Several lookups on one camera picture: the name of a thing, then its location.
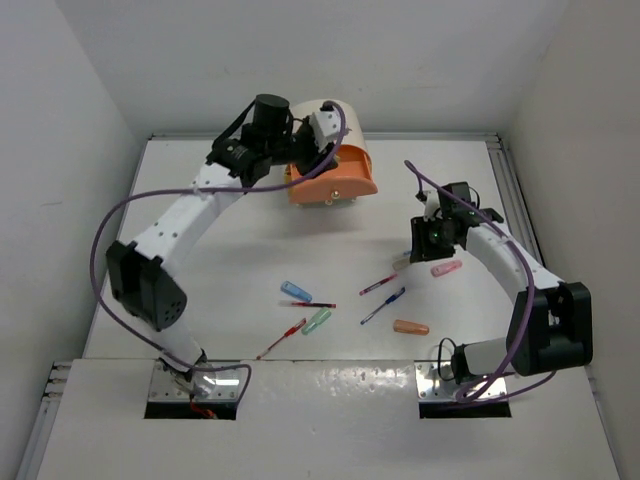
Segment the yellow drawer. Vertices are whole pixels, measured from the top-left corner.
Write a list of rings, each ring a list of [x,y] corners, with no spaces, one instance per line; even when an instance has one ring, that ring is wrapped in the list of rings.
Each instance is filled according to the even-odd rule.
[[[288,165],[285,170],[284,170],[284,183],[289,185],[292,182],[292,177],[291,177],[291,170],[289,168],[290,166]],[[291,188],[288,186],[286,189],[286,194],[287,197],[291,197]]]

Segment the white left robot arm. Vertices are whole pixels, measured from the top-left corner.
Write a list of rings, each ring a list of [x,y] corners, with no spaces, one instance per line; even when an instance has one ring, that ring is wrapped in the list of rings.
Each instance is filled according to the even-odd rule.
[[[109,246],[114,300],[145,325],[175,376],[191,383],[207,369],[204,350],[181,319],[187,296],[175,280],[191,249],[227,208],[260,191],[257,183],[272,167],[293,164],[304,180],[335,168],[346,133],[346,114],[335,101],[297,119],[285,98],[259,94],[213,141],[191,186],[133,240]]]

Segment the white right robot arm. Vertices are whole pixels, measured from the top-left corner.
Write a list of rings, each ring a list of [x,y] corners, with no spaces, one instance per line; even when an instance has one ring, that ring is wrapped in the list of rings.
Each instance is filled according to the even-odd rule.
[[[410,262],[449,259],[462,248],[513,305],[505,337],[455,346],[457,384],[495,372],[532,376],[591,363],[592,297],[584,283],[566,282],[541,265],[496,210],[478,208],[467,183],[447,184],[435,198],[419,190],[416,198],[424,212],[411,220]]]

